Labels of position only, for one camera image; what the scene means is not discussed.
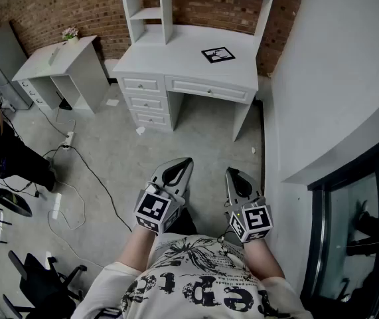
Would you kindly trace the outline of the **person's white printed shirt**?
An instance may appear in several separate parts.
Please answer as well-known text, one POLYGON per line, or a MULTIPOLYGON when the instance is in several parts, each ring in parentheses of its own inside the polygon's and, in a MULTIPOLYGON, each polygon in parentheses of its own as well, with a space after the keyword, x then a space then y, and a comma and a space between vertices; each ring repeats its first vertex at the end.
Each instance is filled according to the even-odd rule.
POLYGON ((204 235, 161 235, 145 271, 114 262, 72 319, 313 319, 280 277, 259 280, 242 250, 204 235))

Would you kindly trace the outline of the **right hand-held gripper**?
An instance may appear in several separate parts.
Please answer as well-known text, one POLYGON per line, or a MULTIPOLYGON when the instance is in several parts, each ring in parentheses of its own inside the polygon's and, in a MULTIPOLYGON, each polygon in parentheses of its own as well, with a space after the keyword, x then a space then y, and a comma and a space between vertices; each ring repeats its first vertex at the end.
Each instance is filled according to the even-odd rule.
POLYGON ((273 222, 270 206, 260 195, 257 181, 241 170, 228 167, 226 188, 229 210, 225 215, 231 230, 241 243, 264 239, 273 222))

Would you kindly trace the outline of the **small white desk drawer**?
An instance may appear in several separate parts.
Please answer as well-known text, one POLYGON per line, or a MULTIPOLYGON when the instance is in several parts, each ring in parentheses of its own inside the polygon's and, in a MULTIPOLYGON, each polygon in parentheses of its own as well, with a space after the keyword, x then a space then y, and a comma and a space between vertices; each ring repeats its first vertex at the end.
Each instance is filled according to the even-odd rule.
POLYGON ((173 127, 171 118, 168 114, 158 114, 154 112, 145 112, 140 110, 130 110, 134 122, 138 126, 146 128, 155 128, 158 130, 172 132, 173 127))
POLYGON ((129 109, 169 114, 169 103, 165 97, 129 93, 124 93, 123 97, 129 109))
POLYGON ((165 89, 156 79, 122 78, 123 86, 127 92, 139 94, 164 95, 165 89))

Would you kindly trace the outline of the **person's black shorts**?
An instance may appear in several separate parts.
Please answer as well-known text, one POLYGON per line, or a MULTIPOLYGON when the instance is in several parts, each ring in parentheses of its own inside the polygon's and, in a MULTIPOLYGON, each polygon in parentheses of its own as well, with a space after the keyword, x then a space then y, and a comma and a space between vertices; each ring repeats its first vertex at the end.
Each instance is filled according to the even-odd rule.
POLYGON ((179 218, 168 228, 169 233, 178 235, 197 235, 196 226, 187 208, 184 208, 179 218))

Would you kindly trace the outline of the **white power strip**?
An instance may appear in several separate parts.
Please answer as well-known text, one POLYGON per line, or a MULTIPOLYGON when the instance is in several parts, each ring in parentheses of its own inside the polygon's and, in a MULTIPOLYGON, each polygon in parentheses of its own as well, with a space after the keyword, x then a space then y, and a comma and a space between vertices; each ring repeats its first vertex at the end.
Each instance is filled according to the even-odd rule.
POLYGON ((72 147, 72 142, 74 139, 75 132, 68 132, 66 138, 61 143, 61 148, 64 150, 69 150, 72 147))

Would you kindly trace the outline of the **grey metal cabinet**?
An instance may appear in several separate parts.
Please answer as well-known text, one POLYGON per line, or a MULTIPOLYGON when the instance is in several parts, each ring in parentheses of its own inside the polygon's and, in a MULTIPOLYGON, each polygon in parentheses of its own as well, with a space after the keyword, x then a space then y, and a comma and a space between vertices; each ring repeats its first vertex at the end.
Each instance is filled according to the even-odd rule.
POLYGON ((13 77, 27 61, 9 22, 0 26, 0 93, 15 109, 27 110, 33 100, 13 77))

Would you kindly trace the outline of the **person's right forearm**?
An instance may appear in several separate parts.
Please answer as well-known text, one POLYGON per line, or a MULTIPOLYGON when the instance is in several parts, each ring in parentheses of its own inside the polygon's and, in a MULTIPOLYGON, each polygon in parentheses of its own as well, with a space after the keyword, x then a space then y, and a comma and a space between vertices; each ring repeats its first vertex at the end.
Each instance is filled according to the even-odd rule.
POLYGON ((273 277, 285 278, 282 268, 264 239, 245 243, 244 252, 246 265, 259 280, 273 277))

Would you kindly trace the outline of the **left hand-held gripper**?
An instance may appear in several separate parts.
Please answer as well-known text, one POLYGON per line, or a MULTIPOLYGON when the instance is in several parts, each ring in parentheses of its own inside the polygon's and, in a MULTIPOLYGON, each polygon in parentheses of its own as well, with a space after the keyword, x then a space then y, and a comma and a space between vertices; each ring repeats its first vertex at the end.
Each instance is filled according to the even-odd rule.
POLYGON ((179 218, 184 206, 184 195, 194 167, 192 158, 177 158, 161 164, 151 177, 159 185, 149 182, 139 193, 133 214, 137 224, 154 233, 165 233, 179 218))

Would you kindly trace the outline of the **black domed device green stripe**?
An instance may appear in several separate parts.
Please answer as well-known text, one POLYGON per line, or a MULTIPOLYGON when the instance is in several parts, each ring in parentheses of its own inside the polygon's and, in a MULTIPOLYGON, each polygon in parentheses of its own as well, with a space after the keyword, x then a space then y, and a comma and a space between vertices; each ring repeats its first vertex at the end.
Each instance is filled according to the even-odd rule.
POLYGON ((16 193, 7 189, 0 189, 0 203, 6 208, 24 217, 32 217, 33 213, 27 202, 16 193))

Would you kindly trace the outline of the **black framed deer picture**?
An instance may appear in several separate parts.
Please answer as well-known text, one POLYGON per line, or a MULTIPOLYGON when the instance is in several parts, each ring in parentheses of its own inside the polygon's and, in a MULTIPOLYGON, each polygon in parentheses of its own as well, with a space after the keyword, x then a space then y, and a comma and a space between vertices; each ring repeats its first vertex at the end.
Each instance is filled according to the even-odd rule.
POLYGON ((211 64, 236 58, 226 47, 203 50, 201 53, 211 64))

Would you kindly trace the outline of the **wide white desk drawer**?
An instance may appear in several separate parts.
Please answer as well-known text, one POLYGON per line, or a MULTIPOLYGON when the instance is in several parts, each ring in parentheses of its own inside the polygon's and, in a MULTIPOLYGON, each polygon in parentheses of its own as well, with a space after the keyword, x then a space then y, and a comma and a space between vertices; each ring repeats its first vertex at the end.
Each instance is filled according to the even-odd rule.
POLYGON ((254 93, 244 88, 232 87, 218 82, 201 81, 193 78, 165 76, 165 86, 168 91, 228 100, 249 104, 254 93))

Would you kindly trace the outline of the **white desk with hutch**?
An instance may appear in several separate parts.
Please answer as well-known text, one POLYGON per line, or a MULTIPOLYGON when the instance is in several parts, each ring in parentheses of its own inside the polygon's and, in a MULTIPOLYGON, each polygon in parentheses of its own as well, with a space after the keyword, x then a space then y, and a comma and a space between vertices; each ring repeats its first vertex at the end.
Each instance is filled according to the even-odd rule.
MULTIPOLYGON (((132 44, 114 66, 112 76, 117 79, 123 94, 139 94, 125 90, 121 80, 124 77, 158 80, 165 89, 164 95, 142 95, 167 98, 168 115, 174 130, 186 94, 168 91, 165 76, 193 78, 244 88, 252 91, 255 97, 258 91, 257 53, 251 35, 209 27, 177 25, 173 27, 172 39, 165 45, 132 44), (236 58, 211 64, 201 53, 203 50, 220 47, 226 47, 236 58)), ((249 104, 233 102, 235 111, 231 117, 234 121, 234 140, 240 133, 254 97, 249 104)))

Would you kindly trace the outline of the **black office chair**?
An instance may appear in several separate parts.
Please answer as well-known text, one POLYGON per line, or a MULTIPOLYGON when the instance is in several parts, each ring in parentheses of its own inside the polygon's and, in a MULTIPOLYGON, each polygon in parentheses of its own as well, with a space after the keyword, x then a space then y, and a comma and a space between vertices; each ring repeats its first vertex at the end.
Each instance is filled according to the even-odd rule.
POLYGON ((49 268, 42 266, 30 253, 24 262, 13 251, 8 252, 8 257, 21 276, 20 291, 31 303, 30 307, 15 306, 3 295, 16 319, 71 319, 76 301, 83 300, 83 294, 81 290, 72 292, 68 286, 79 272, 87 271, 87 266, 79 265, 66 276, 56 271, 55 257, 48 257, 49 268))

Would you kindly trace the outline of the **pink flowers in white pot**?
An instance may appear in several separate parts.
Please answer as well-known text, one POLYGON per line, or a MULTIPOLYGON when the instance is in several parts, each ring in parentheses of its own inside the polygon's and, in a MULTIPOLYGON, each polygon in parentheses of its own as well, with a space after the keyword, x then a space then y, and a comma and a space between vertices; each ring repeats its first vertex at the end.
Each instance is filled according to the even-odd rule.
POLYGON ((70 44, 76 44, 79 41, 78 33, 76 27, 68 27, 62 31, 62 39, 70 44))

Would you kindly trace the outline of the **small white side desk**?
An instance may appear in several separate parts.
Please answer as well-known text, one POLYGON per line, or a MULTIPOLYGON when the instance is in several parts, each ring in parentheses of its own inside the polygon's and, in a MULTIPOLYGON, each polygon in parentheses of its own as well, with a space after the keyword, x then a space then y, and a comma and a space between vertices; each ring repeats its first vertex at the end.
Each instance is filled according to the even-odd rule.
POLYGON ((36 50, 13 81, 42 111, 66 102, 73 110, 95 114, 110 85, 94 40, 95 36, 83 37, 76 43, 64 41, 36 50))

